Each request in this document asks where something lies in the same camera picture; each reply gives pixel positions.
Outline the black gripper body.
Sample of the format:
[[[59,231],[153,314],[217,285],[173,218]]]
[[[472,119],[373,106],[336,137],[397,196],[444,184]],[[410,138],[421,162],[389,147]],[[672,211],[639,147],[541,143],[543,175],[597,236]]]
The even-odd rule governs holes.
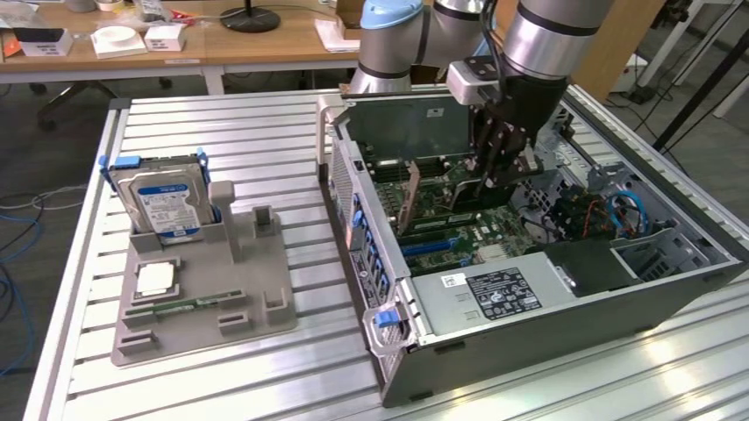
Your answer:
[[[503,76],[491,112],[505,123],[523,128],[535,139],[561,102],[568,79],[544,80],[529,75]]]

